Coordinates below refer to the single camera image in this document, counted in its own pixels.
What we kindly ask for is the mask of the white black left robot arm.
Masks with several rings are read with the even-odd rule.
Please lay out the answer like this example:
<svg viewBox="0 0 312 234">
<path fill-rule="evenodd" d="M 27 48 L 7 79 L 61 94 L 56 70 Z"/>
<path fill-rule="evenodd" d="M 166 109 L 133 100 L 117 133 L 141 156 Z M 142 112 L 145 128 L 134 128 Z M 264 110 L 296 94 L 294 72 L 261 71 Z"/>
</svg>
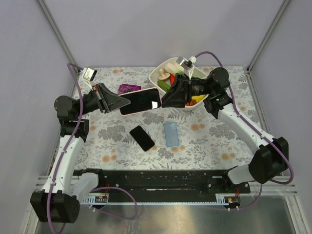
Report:
<svg viewBox="0 0 312 234">
<path fill-rule="evenodd" d="M 81 202 L 98 185 L 95 173 L 85 173 L 78 182 L 71 183 L 75 163 L 89 133 L 89 120 L 82 116 L 95 110 L 109 113 L 130 103 L 103 83 L 93 85 L 88 94 L 78 99 L 60 96 L 55 100 L 54 109 L 60 122 L 57 156 L 41 191 L 33 192 L 30 198 L 40 222 L 74 223 Z"/>
</svg>

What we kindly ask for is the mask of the light blue phone case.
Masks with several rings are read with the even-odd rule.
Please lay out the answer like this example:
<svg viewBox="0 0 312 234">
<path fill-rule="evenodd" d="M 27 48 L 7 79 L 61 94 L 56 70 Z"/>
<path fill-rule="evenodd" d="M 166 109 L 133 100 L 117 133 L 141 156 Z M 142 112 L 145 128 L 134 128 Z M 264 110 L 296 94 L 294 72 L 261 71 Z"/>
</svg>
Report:
<svg viewBox="0 0 312 234">
<path fill-rule="evenodd" d="M 165 145 L 167 148 L 175 148 L 180 145 L 177 123 L 174 121 L 163 123 Z"/>
</svg>

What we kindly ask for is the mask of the black phone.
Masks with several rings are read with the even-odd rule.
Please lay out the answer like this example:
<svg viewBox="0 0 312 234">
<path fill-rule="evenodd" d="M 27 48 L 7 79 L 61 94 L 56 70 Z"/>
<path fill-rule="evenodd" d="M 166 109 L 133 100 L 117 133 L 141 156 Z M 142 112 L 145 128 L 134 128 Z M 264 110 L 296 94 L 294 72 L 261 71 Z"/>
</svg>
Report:
<svg viewBox="0 0 312 234">
<path fill-rule="evenodd" d="M 137 142 L 143 151 L 148 151 L 155 146 L 154 141 L 146 133 L 146 131 L 141 127 L 137 126 L 130 131 L 130 135 Z"/>
</svg>

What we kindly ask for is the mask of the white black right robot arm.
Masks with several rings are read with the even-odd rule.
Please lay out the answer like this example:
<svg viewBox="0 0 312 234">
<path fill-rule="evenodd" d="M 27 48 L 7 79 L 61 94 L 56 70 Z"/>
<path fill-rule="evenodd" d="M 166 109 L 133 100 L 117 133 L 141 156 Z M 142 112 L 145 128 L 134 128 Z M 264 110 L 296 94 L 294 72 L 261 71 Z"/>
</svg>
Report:
<svg viewBox="0 0 312 234">
<path fill-rule="evenodd" d="M 253 158 L 250 163 L 230 169 L 226 176 L 233 184 L 256 181 L 264 184 L 274 181 L 274 177 L 289 170 L 293 180 L 293 168 L 289 163 L 289 144 L 283 138 L 275 138 L 255 125 L 235 103 L 229 89 L 229 73 L 217 67 L 205 79 L 190 78 L 176 74 L 169 91 L 162 98 L 163 108 L 183 108 L 197 95 L 206 95 L 203 100 L 206 111 L 214 118 L 229 126 L 246 143 Z"/>
</svg>

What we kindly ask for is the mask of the black smartphone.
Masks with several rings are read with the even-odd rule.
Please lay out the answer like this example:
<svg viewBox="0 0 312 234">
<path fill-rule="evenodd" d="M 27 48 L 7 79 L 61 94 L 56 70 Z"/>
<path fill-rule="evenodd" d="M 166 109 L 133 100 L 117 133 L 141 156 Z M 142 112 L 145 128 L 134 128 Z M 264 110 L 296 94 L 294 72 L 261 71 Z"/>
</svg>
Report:
<svg viewBox="0 0 312 234">
<path fill-rule="evenodd" d="M 157 88 L 148 88 L 120 95 L 131 103 L 119 109 L 123 116 L 137 114 L 161 107 L 161 96 Z"/>
</svg>

